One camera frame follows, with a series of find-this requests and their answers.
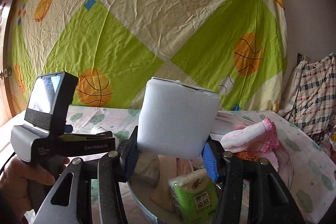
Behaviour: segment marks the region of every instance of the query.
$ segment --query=reflective screen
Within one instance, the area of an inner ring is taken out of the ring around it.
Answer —
[[[50,113],[60,80],[59,75],[38,78],[31,92],[28,108]]]

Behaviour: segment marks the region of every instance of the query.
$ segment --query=green tissue package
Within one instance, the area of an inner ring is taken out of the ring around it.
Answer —
[[[215,213],[218,198],[214,183],[205,169],[168,181],[175,210],[185,224],[203,224]]]

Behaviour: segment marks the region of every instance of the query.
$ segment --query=blue gripper pad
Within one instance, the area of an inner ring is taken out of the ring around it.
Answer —
[[[202,151],[202,158],[207,170],[208,176],[213,182],[218,180],[218,172],[216,166],[216,159],[211,151],[210,145],[206,142]]]
[[[129,180],[135,170],[135,166],[137,165],[137,161],[139,158],[140,151],[137,149],[137,142],[132,144],[132,148],[127,156],[126,160],[126,179]]]

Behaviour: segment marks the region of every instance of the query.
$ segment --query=plaid cloth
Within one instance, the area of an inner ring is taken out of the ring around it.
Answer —
[[[336,55],[303,66],[293,108],[286,120],[316,143],[335,126]]]

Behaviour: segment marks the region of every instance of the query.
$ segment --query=metal screw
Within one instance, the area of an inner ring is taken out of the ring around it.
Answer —
[[[72,160],[72,164],[77,165],[77,164],[79,164],[81,161],[82,161],[81,158],[74,158],[74,159]]]
[[[265,159],[265,158],[261,158],[261,159],[259,160],[259,162],[260,162],[262,165],[268,165],[268,160]]]
[[[230,152],[230,151],[224,151],[224,152],[223,152],[223,156],[224,156],[225,158],[231,158],[231,157],[233,156],[233,153]]]
[[[118,156],[118,152],[116,150],[110,151],[109,152],[109,157],[110,158],[115,158]]]

